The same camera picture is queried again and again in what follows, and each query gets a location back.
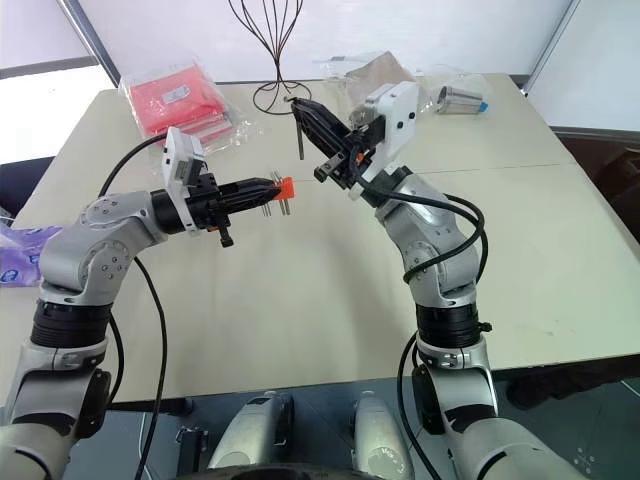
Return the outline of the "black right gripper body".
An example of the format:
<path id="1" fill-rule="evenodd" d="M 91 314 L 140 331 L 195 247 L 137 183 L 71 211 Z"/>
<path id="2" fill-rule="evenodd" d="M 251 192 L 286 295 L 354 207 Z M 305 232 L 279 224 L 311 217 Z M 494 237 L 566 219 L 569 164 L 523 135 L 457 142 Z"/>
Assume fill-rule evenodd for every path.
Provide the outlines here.
<path id="1" fill-rule="evenodd" d="M 314 177 L 319 182 L 327 179 L 333 180 L 342 189 L 350 189 L 357 183 L 357 174 L 360 172 L 358 163 L 361 158 L 368 160 L 377 148 L 377 145 L 385 137 L 384 116 L 378 116 L 371 122 L 360 126 L 354 131 L 361 138 L 359 143 L 345 143 L 346 151 L 335 155 L 314 169 Z"/>

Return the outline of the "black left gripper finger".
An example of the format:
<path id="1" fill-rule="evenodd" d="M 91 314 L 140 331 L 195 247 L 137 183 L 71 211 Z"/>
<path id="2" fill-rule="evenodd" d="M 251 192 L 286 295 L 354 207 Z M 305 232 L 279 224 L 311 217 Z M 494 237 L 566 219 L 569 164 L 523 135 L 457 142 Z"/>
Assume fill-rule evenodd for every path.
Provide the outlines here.
<path id="1" fill-rule="evenodd" d="M 219 190 L 225 197 L 275 197 L 280 193 L 281 188 L 280 185 L 273 180 L 261 177 L 252 177 L 220 185 Z"/>
<path id="2" fill-rule="evenodd" d="M 218 209 L 225 215 L 262 207 L 278 195 L 276 191 L 238 191 L 224 193 Z"/>

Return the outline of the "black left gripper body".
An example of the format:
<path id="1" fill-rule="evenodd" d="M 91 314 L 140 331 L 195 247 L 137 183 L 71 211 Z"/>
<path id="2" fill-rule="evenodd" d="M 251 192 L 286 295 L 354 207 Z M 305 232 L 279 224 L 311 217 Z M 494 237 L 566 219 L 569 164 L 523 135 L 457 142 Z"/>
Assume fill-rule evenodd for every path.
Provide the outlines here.
<path id="1" fill-rule="evenodd" d="M 220 186 L 212 173 L 200 174 L 194 186 L 188 187 L 187 207 L 199 230 L 218 231 L 224 248 L 234 245 L 228 228 L 231 225 Z"/>

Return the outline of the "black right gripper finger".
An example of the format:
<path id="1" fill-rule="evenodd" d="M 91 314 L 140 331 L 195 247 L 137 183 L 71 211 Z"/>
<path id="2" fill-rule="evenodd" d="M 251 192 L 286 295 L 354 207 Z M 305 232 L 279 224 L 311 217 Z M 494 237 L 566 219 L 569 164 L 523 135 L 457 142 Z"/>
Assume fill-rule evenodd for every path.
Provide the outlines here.
<path id="1" fill-rule="evenodd" d="M 348 128 L 341 121 L 306 119 L 302 121 L 302 132 L 327 158 L 346 151 L 344 137 Z"/>
<path id="2" fill-rule="evenodd" d="M 302 139 L 302 137 L 306 137 L 306 135 L 302 132 L 303 120 L 317 119 L 317 120 L 324 120 L 324 121 L 341 121 L 334 113 L 332 113 L 323 104 L 314 100 L 307 100 L 300 97 L 295 97 L 290 101 L 290 106 L 294 116 L 294 120 L 296 122 L 296 132 L 299 139 Z M 354 130 L 351 130 L 348 128 L 348 134 L 344 137 L 344 142 L 359 143 L 360 140 L 361 138 L 359 134 Z"/>

